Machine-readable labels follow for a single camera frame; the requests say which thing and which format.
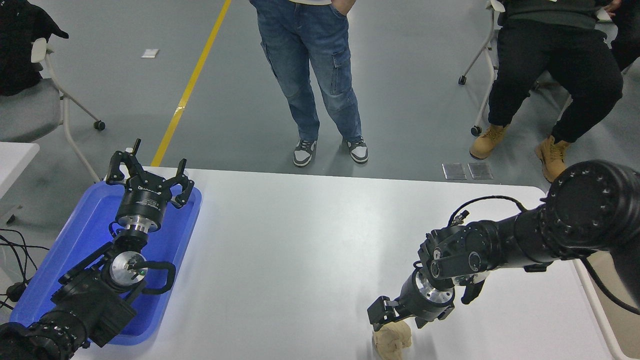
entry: tan boot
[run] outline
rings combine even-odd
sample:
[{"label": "tan boot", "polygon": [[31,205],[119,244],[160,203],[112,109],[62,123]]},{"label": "tan boot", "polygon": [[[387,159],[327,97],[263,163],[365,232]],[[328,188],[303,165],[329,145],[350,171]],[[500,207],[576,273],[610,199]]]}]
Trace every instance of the tan boot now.
[{"label": "tan boot", "polygon": [[489,128],[480,135],[471,145],[469,154],[478,160],[483,160],[491,155],[493,148],[498,145],[504,138],[507,126],[490,125]]},{"label": "tan boot", "polygon": [[564,153],[571,145],[571,143],[563,140],[558,143],[554,142],[554,137],[549,136],[536,147],[536,155],[542,161],[542,174],[550,183],[566,169]]}]

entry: blue tray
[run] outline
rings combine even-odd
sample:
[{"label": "blue tray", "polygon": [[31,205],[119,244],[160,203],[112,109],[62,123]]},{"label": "blue tray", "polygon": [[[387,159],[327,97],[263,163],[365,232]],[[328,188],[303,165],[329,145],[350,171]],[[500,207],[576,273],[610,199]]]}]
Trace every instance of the blue tray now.
[{"label": "blue tray", "polygon": [[[16,304],[10,321],[29,326],[54,307],[51,295],[61,286],[58,279],[100,246],[113,240],[109,223],[115,219],[123,194],[123,186],[110,186],[105,182],[94,184],[84,193]],[[181,209],[167,205],[160,230],[149,234],[148,245],[142,250],[144,257],[153,261],[170,261],[178,272],[201,203],[202,194],[193,188],[189,201]],[[152,270],[145,280],[149,287],[160,288],[165,283],[166,272]],[[132,304],[138,314],[109,343],[135,345],[145,341],[160,324],[170,295],[171,291],[162,295],[140,295]]]}]

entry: black and white sneaker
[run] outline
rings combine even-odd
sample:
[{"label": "black and white sneaker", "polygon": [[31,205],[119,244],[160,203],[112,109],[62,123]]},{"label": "black and white sneaker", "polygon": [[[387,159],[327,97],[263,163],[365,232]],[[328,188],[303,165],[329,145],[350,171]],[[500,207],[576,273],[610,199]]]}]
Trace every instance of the black and white sneaker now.
[{"label": "black and white sneaker", "polygon": [[358,164],[364,164],[367,162],[369,159],[369,150],[367,149],[367,144],[363,139],[359,139],[354,142],[347,141],[347,146],[349,146],[349,153],[351,153],[353,161]]},{"label": "black and white sneaker", "polygon": [[293,165],[297,167],[305,167],[311,162],[316,152],[317,141],[302,140],[298,141],[298,146],[293,150]]}]

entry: white table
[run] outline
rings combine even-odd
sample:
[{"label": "white table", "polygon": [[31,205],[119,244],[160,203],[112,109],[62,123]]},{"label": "white table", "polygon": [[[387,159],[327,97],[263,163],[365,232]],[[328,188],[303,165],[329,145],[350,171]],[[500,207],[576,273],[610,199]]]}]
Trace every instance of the white table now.
[{"label": "white table", "polygon": [[[165,177],[173,169],[149,168]],[[203,204],[159,330],[74,359],[377,359],[367,307],[394,298],[424,234],[463,202],[531,187],[189,170]],[[504,200],[467,221],[517,212]],[[147,246],[160,246],[150,243]],[[405,359],[610,359],[569,261],[503,269],[470,305],[413,331]]]},{"label": "white table", "polygon": [[[0,142],[0,199],[33,160],[40,146],[37,143]],[[18,206],[0,206],[0,225],[11,219]]]}]

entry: yellow floor line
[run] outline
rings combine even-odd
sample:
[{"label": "yellow floor line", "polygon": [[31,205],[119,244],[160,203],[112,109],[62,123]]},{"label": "yellow floor line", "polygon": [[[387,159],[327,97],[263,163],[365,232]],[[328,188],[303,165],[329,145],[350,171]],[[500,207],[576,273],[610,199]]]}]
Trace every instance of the yellow floor line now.
[{"label": "yellow floor line", "polygon": [[178,103],[178,107],[175,109],[175,113],[169,123],[169,127],[167,128],[162,141],[160,142],[160,146],[156,151],[156,155],[154,159],[151,161],[151,166],[157,167],[160,166],[164,154],[166,153],[166,149],[169,147],[169,143],[171,142],[171,138],[173,137],[173,133],[175,132],[175,128],[178,127],[178,123],[180,122],[180,118],[182,117],[182,113],[187,106],[187,102],[189,102],[189,98],[191,97],[191,93],[193,91],[193,87],[196,85],[198,81],[198,77],[200,76],[200,71],[202,71],[202,67],[204,63],[207,61],[207,57],[209,55],[209,51],[211,50],[211,46],[216,39],[216,35],[218,35],[218,30],[222,25],[222,21],[225,19],[225,15],[227,14],[227,10],[229,9],[229,5],[231,4],[231,0],[225,0],[225,4],[222,6],[222,10],[220,10],[220,14],[218,15],[218,20],[216,20],[213,29],[211,29],[211,34],[209,35],[209,39],[207,39],[207,43],[204,45],[204,49],[202,49],[202,54],[200,54],[200,59],[198,59],[198,63],[196,64],[195,69],[193,69],[193,73],[191,74],[191,78],[189,79],[189,83],[187,87],[184,89],[184,93],[182,93],[182,98]]}]

